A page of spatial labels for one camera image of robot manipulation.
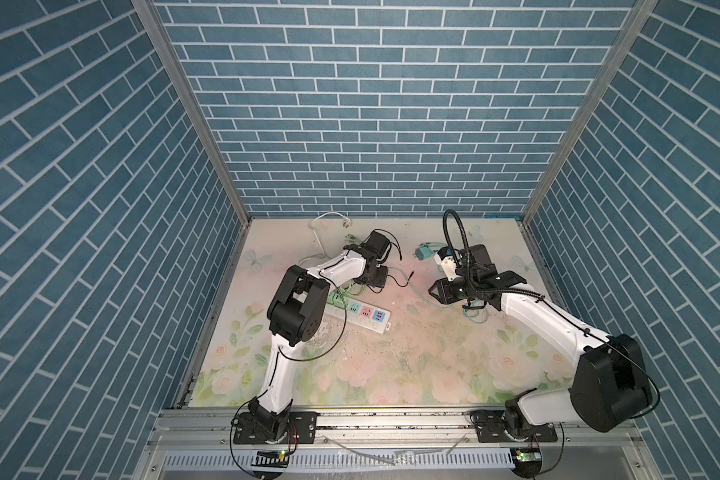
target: white power cable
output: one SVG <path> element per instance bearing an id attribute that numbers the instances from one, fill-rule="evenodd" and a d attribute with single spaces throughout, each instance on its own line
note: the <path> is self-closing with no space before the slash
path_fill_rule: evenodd
<path id="1" fill-rule="evenodd" d="M 313 259 L 313 258 L 331 258 L 331 257 L 326 253 L 326 248 L 322 245 L 322 242 L 320 241 L 320 236 L 317 235 L 317 230 L 312 226 L 312 222 L 314 222 L 315 220 L 320 220 L 320 219 L 323 218 L 324 216 L 331 215 L 331 214 L 333 214 L 333 215 L 338 215 L 338 216 L 340 216 L 341 218 L 343 218 L 342 226 L 344 226 L 344 228 L 349 228 L 349 227 L 352 225 L 352 219 L 350 219 L 348 216 L 346 216 L 346 215 L 344 215 L 344 214 L 340 214 L 339 212 L 326 212 L 326 213 L 324 213 L 324 214 L 318 215 L 318 216 L 316 216 L 315 218 L 311 219 L 311 220 L 307 223 L 307 227 L 308 227 L 308 228 L 312 231 L 312 233 L 315 235 L 315 240 L 317 240 L 317 245 L 320 245 L 320 250 L 322 250 L 322 253 L 321 253 L 321 254 L 315 254 L 315 255 L 305 256 L 304 258 L 302 258 L 301 260 L 298 261 L 298 265 L 299 265 L 299 266 L 301 266 L 301 264 L 303 264 L 303 263 L 306 262 L 307 260 L 310 260 L 310 259 Z"/>

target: wall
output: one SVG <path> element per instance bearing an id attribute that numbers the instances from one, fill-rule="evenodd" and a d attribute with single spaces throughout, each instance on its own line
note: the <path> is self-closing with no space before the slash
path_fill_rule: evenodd
<path id="1" fill-rule="evenodd" d="M 720 478 L 720 0 L 661 0 L 532 230 L 568 306 L 636 334 L 665 478 Z"/>
<path id="2" fill-rule="evenodd" d="M 157 4 L 255 216 L 518 216 L 633 1 Z"/>
<path id="3" fill-rule="evenodd" d="M 128 0 L 0 0 L 0 480 L 133 472 L 238 229 Z"/>

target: power strip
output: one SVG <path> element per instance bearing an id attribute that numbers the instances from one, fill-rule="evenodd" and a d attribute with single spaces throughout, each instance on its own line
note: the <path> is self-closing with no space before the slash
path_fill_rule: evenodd
<path id="1" fill-rule="evenodd" d="M 363 302 L 354 298 L 347 298 L 347 321 L 361 326 L 376 333 L 384 333 L 389 328 L 389 310 L 378 308 L 370 303 Z M 326 305 L 326 310 L 322 314 L 325 319 L 330 316 L 339 322 L 344 321 L 344 310 L 333 306 Z"/>

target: blue brick wall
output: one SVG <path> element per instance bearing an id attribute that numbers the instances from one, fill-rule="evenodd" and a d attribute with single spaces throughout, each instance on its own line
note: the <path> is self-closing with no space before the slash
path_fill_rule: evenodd
<path id="1" fill-rule="evenodd" d="M 134 471 L 239 228 L 129 0 L 0 0 L 0 480 Z"/>
<path id="2" fill-rule="evenodd" d="M 518 216 L 633 2 L 157 4 L 253 215 Z"/>
<path id="3" fill-rule="evenodd" d="M 660 0 L 532 219 L 578 316 L 636 335 L 665 478 L 720 478 L 720 0 Z"/>

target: floral tabletop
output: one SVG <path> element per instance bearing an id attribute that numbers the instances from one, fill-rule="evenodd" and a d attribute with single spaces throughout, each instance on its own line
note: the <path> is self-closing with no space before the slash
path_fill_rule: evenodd
<path id="1" fill-rule="evenodd" d="M 283 274 L 307 255 L 320 253 L 306 220 L 254 220 L 227 293 L 210 348 L 190 402 L 192 407 L 238 406 L 259 393 L 271 334 L 266 309 Z M 403 260 L 390 254 L 386 265 L 414 272 L 401 288 L 388 279 L 381 293 L 368 289 L 359 299 L 391 312 L 383 334 L 348 323 L 333 352 L 298 368 L 294 405 L 464 404 L 503 402 L 530 388 L 570 383 L 573 367 L 525 325 L 491 307 L 470 320 L 461 303 L 437 308 L 426 292 L 444 274 L 432 258 L 419 261 L 423 242 L 443 242 L 438 219 L 341 219 L 315 222 L 328 255 L 374 228 L 392 232 Z M 499 272 L 514 270 L 546 293 L 514 220 L 464 219 L 470 244 L 484 244 Z M 461 242 L 454 228 L 451 238 Z M 324 260 L 312 260 L 305 266 Z M 403 276 L 390 270 L 404 284 Z M 323 321 L 306 344 L 303 358 L 330 347 L 342 321 Z"/>

